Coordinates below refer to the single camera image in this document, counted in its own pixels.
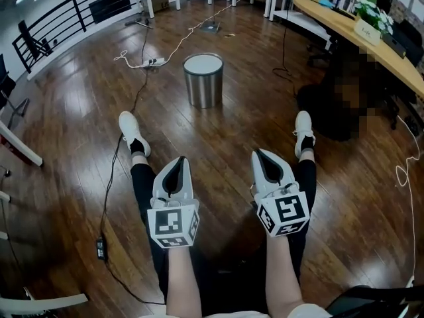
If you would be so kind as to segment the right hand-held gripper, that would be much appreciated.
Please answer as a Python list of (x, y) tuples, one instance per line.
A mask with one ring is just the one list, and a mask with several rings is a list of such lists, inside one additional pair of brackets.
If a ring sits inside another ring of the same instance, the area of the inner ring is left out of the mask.
[(256, 215), (265, 231), (270, 237), (300, 232), (310, 213), (306, 194), (299, 190), (291, 166), (273, 152), (260, 148), (252, 153), (251, 163), (257, 192)]

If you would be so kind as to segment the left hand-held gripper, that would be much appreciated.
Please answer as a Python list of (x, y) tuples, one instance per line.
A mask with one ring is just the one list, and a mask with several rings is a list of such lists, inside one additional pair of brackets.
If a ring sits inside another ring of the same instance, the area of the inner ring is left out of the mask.
[[(147, 211), (150, 237), (161, 248), (192, 246), (199, 227), (199, 202), (193, 197), (189, 160), (180, 156), (155, 177)], [(166, 200), (172, 197), (180, 200)]]

